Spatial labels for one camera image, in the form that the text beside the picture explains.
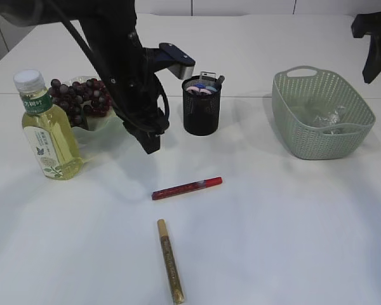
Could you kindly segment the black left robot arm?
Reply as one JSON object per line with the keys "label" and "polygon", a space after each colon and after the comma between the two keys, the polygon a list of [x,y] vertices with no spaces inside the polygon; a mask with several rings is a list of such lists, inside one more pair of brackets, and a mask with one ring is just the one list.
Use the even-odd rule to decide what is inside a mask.
{"label": "black left robot arm", "polygon": [[0,1],[9,23],[60,22],[104,82],[115,113],[147,154],[161,147],[169,104],[152,70],[152,50],[139,40],[134,1]]}

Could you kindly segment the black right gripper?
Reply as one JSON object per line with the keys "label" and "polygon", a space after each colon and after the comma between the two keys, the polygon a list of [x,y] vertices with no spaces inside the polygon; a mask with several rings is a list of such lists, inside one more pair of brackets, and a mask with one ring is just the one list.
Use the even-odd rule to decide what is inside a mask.
{"label": "black right gripper", "polygon": [[371,36],[363,68],[364,82],[370,84],[381,73],[381,12],[358,14],[351,25],[351,32],[354,38]]}

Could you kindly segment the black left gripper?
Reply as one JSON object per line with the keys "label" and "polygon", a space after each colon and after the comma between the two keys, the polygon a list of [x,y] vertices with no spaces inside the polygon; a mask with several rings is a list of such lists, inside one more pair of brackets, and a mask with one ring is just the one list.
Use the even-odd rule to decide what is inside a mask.
{"label": "black left gripper", "polygon": [[161,148],[161,137],[169,127],[169,116],[160,107],[122,108],[123,126],[137,139],[147,154]]}

